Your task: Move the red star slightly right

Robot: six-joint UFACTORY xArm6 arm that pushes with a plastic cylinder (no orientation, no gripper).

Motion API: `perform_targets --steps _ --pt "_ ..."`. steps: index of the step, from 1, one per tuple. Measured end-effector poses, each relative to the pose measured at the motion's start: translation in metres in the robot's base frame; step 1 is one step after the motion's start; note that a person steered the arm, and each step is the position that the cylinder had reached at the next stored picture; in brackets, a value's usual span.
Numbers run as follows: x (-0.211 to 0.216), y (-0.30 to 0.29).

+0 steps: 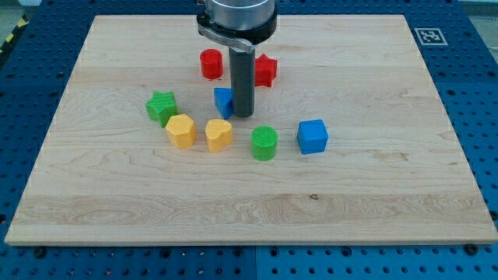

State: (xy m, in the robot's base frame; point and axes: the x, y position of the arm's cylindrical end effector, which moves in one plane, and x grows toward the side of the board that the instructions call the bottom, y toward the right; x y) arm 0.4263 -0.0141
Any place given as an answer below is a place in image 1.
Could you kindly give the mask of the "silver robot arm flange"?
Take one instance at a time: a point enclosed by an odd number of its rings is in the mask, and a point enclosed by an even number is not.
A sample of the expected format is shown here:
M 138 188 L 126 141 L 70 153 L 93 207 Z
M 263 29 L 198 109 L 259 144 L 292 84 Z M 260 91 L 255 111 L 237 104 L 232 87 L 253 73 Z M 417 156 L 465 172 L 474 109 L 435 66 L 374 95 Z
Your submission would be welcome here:
M 250 54 L 275 32 L 277 15 L 275 0 L 206 0 L 196 20 L 203 37 Z

